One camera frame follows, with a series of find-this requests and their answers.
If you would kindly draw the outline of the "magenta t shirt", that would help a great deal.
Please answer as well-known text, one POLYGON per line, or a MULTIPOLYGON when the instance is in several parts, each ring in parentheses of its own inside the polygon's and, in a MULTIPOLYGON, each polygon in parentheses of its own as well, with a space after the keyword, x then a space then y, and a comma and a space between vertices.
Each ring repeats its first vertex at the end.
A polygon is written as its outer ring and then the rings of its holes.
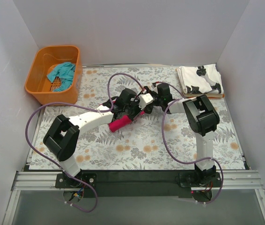
POLYGON ((108 124, 109 129, 114 133, 117 130, 125 127, 126 125, 131 124, 135 120, 135 117, 143 115, 144 113, 144 111, 141 111, 138 114, 128 112, 115 112, 113 114, 112 121, 108 124))

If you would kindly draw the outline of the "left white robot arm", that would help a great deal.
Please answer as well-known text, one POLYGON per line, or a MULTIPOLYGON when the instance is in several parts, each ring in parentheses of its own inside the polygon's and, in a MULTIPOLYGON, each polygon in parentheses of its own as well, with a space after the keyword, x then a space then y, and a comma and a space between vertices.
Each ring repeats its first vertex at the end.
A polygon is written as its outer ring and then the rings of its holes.
POLYGON ((94 111, 72 117, 63 114, 57 116, 47 131, 43 143, 68 174, 66 182, 74 188, 82 183, 81 169, 74 157, 80 135, 101 125, 110 124, 125 115, 133 120, 152 102, 150 94, 143 92, 136 94, 126 88, 119 97, 106 101, 94 111))

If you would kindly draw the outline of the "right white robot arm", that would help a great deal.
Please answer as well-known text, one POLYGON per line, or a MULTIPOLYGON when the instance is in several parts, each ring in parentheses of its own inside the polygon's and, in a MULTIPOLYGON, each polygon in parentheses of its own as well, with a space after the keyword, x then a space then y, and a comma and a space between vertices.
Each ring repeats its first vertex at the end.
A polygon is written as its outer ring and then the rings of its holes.
POLYGON ((216 160, 213 157, 213 140, 219 115, 209 98, 203 94, 195 98, 174 99, 170 92, 169 84, 153 83, 153 89, 145 86, 141 93, 150 94, 153 101, 144 108, 145 113, 150 113, 154 106, 163 110, 162 140, 166 151, 176 162, 183 165, 194 165, 194 179, 199 186, 205 186, 216 176, 216 160), (164 133, 164 123, 167 114, 184 113, 196 137, 197 156, 192 162, 183 162, 174 157, 168 148, 164 133))

